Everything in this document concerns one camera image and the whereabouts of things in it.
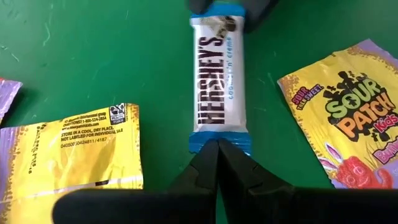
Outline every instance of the snack package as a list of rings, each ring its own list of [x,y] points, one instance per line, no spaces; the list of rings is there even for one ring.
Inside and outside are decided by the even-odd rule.
[[[398,60],[371,40],[279,85],[337,188],[398,188]]]
[[[217,3],[192,15],[195,30],[194,131],[191,152],[209,139],[225,138],[251,153],[246,129],[243,66],[244,9]]]
[[[0,78],[0,123],[22,83]]]
[[[86,187],[141,189],[139,108],[121,103],[0,130],[0,223],[51,223],[54,203]]]

